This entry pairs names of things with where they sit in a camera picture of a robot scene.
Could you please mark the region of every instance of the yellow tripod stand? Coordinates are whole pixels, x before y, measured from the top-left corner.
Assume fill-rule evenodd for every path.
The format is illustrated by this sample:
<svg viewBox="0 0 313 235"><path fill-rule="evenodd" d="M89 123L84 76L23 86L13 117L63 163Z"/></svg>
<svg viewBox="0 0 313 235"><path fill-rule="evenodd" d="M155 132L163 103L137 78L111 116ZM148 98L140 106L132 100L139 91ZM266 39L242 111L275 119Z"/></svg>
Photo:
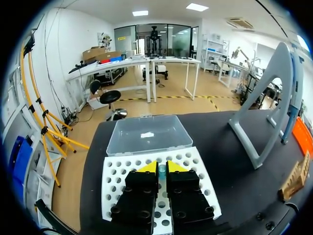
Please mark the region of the yellow tripod stand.
<svg viewBox="0 0 313 235"><path fill-rule="evenodd" d="M77 146L80 146L82 148L85 149L89 149L88 146L81 144L79 142L73 141L67 137L64 137L59 131L55 131L55 127L54 124L52 124L52 121L48 118L47 114L49 114L51 117L53 117L56 121L60 122L61 124L65 124L62 123L60 120L58 120L54 115L50 114L49 112L46 112L46 114L43 114L43 118L44 118L44 123L41 122L38 114L36 113L36 110L32 104L32 101L30 99L29 93L28 93L28 89L27 89L27 85L26 85L26 79L25 79L25 72L24 72L24 43L22 44L22 49L21 49L21 55L20 55L20 66L21 66L21 79L22 79L22 83L23 83L23 87L24 87L24 91L25 91L25 95L26 95L26 99L27 99L27 103L28 103L28 109L32 112L36 122L38 123L38 125L41 128L41 135L43 136L43 144L44 144L44 149L45 149L45 154L46 154L46 158L51 170L51 173L53 175L53 178L55 179L55 182L57 184L57 186L60 188L60 182L56 176L56 173L53 169L52 163L61 159L61 158L65 158L67 156L66 151L64 151L61 147L60 147L60 143L58 142L58 140L56 140L53 135L57 136L58 138L60 138L62 140L62 142L64 142L67 145L67 148L71 148L74 152L76 152L76 150L69 144L69 143L73 143ZM34 78L34 74L33 74L33 70L30 69L30 74L31 74L31 79L32 79L32 84L33 86L35 85L35 78ZM42 102L40 103L41 108L44 110L44 112L46 111ZM47 127L47 123L46 123L46 118L48 119L49 123L51 124L52 128L54 129L54 131L50 130ZM50 142L57 148L57 150L61 153L61 157L58 159L54 159L53 161L51 161L51 158L49 156L49 152L48 152L48 147L47 147L47 143L46 143L46 139L45 137L48 137L48 139L50 140Z"/></svg>

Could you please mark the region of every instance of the wooden block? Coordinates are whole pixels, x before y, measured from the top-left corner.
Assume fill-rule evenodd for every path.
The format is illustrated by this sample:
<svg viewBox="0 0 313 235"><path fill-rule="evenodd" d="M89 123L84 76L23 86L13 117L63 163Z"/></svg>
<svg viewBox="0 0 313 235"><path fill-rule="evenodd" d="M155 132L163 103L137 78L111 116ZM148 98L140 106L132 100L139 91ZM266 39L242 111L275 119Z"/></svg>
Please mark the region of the wooden block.
<svg viewBox="0 0 313 235"><path fill-rule="evenodd" d="M299 163L296 162L287 180L278 190L280 200L290 200L301 188L304 187L310 166L310 154L307 152L304 159Z"/></svg>

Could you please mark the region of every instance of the black table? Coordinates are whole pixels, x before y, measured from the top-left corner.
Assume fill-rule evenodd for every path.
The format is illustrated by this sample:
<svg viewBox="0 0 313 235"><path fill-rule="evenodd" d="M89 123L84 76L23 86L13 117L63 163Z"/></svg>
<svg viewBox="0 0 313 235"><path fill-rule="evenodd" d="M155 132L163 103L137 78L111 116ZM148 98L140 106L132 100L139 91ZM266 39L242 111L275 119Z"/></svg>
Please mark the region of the black table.
<svg viewBox="0 0 313 235"><path fill-rule="evenodd" d="M253 220L258 212L270 209L277 211L273 205L288 212L287 206L277 200L277 191L296 161L303 159L303 155L293 135L287 145L282 145L278 138L263 165L254 170L246 151L227 124L233 114L230 111L178 117L203 159L220 203L222 215L215 220L216 224L228 222L234 228ZM241 121L258 153L264 149L273 131L273 127L266 121L267 114L267 110L249 110ZM99 124L87 155L81 187L81 229L87 228L95 219L102 218L103 161L114 127L115 122ZM301 207L312 187L311 177L291 201ZM280 212L276 217L281 217L281 221L283 217L287 218L286 213Z"/></svg>

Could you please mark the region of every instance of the yellow black floor tape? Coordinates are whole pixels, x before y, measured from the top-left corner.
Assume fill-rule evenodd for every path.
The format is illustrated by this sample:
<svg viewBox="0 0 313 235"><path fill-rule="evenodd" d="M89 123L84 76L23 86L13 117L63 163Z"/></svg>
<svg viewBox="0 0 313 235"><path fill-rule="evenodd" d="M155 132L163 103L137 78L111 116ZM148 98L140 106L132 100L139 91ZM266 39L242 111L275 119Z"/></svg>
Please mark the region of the yellow black floor tape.
<svg viewBox="0 0 313 235"><path fill-rule="evenodd" d="M220 109L216 106L216 104L212 101L211 97L208 97L208 100L213 104L213 106L215 107L215 109L220 112Z"/></svg>
<svg viewBox="0 0 313 235"><path fill-rule="evenodd" d="M171 95L171 96L157 96L158 99L166 98L190 98L188 95ZM228 98L228 99L238 99L238 97L232 96L218 96L218 95L196 95L195 98ZM129 99L119 99L118 101L129 101L129 100L146 100L147 98L129 98Z"/></svg>

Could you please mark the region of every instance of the ceiling light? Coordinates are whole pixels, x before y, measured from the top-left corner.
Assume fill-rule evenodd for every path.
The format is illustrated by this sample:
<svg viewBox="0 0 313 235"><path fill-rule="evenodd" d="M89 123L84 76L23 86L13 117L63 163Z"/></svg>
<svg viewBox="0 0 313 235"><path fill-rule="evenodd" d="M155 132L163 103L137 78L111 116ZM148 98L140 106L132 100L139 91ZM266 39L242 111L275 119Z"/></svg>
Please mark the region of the ceiling light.
<svg viewBox="0 0 313 235"><path fill-rule="evenodd" d="M186 7L186 9L195 10L195 11L205 11L206 9L209 9L209 8L206 6L191 3Z"/></svg>
<svg viewBox="0 0 313 235"><path fill-rule="evenodd" d="M301 47L303 47L305 50L310 52L310 49L309 49L307 43L304 41L304 39L301 36L299 36L299 35L297 35L297 37L298 37L298 41L299 41Z"/></svg>
<svg viewBox="0 0 313 235"><path fill-rule="evenodd" d="M148 13L148 11L133 11L134 16L147 16Z"/></svg>

